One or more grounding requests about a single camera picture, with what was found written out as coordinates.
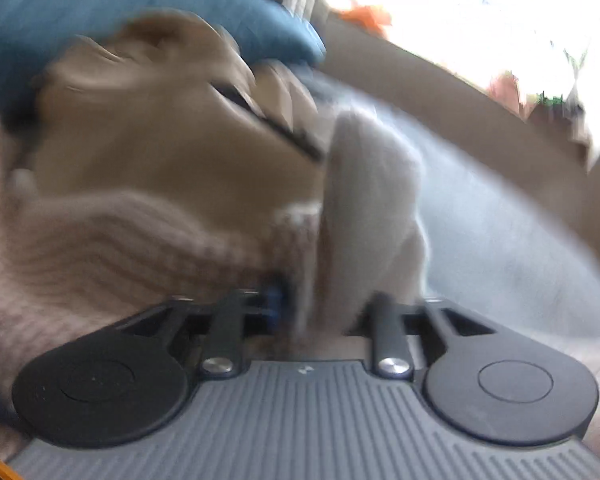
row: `orange object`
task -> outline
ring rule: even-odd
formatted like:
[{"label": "orange object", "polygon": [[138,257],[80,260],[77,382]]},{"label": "orange object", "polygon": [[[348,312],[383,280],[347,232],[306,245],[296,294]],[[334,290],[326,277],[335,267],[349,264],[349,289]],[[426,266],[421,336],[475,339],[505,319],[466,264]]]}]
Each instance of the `orange object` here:
[{"label": "orange object", "polygon": [[383,6],[360,6],[352,2],[351,10],[340,10],[338,15],[344,21],[355,23],[382,38],[386,38],[384,28],[391,25],[391,14]]},{"label": "orange object", "polygon": [[2,480],[24,480],[22,476],[16,473],[4,462],[0,462],[0,478],[2,478]]}]

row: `blue cushion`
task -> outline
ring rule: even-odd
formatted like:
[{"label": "blue cushion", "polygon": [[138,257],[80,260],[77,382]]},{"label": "blue cushion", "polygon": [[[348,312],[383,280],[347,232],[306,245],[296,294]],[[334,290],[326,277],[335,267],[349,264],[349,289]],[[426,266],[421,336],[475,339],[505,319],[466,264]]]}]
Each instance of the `blue cushion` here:
[{"label": "blue cushion", "polygon": [[188,10],[221,25],[247,63],[315,64],[324,55],[311,25],[268,0],[0,0],[0,114],[32,110],[32,80],[74,35],[99,40],[155,8]]}]

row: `blue object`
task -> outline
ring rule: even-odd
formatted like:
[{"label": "blue object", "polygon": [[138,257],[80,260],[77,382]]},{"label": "blue object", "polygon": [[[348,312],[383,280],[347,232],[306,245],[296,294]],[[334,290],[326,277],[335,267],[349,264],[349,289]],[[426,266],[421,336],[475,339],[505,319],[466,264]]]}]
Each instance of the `blue object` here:
[{"label": "blue object", "polygon": [[324,46],[311,25],[268,0],[0,0],[0,115],[33,110],[32,80],[76,34],[100,40],[148,9],[188,10],[231,34],[247,63],[315,64]]}]

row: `round black disc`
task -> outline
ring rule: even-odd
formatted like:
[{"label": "round black disc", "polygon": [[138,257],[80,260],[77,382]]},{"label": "round black disc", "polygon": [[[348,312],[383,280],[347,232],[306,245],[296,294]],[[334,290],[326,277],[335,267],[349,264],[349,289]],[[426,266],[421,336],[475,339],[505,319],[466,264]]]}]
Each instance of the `round black disc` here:
[{"label": "round black disc", "polygon": [[108,447],[167,423],[188,389],[185,371],[157,340],[103,329],[30,362],[12,397],[36,436],[60,446]]},{"label": "round black disc", "polygon": [[536,446],[582,436],[598,388],[579,362],[526,338],[456,338],[424,394],[448,423],[482,440]]}]

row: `ridged surface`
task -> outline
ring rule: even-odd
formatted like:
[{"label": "ridged surface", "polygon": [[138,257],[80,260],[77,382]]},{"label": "ridged surface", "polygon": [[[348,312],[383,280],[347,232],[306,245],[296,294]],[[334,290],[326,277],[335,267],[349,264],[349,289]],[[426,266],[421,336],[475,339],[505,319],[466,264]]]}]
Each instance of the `ridged surface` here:
[{"label": "ridged surface", "polygon": [[357,362],[307,366],[256,362],[205,383],[179,418],[139,442],[68,450],[35,441],[11,466],[27,480],[600,479],[600,460],[576,440],[489,446],[437,421],[407,383]]}]

